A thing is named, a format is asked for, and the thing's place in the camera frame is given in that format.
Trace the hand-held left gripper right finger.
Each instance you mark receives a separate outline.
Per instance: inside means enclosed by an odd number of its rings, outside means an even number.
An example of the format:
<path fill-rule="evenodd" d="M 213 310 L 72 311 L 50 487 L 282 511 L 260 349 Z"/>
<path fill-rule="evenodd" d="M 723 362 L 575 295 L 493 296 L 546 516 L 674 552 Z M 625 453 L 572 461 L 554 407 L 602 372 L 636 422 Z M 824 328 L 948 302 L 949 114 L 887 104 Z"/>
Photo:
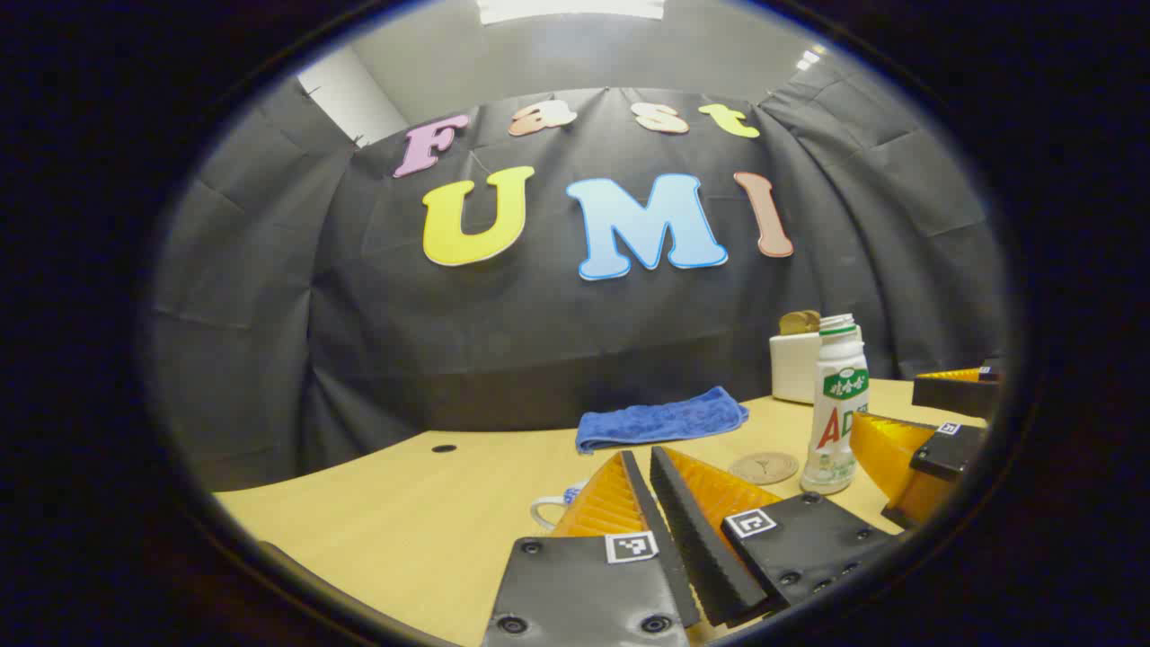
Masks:
<path fill-rule="evenodd" d="M 891 552 L 896 536 L 827 496 L 777 496 L 685 454 L 650 452 L 650 484 L 712 625 L 808 602 Z"/>

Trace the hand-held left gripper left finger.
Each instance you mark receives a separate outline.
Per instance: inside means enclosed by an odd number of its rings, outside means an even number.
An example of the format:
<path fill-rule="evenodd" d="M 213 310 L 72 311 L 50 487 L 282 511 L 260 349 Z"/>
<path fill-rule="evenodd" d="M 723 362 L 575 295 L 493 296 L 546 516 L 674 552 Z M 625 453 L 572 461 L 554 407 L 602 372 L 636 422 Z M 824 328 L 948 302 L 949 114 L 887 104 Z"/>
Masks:
<path fill-rule="evenodd" d="M 687 646 L 702 619 L 632 450 L 608 459 L 546 536 L 514 542 L 484 646 Z"/>

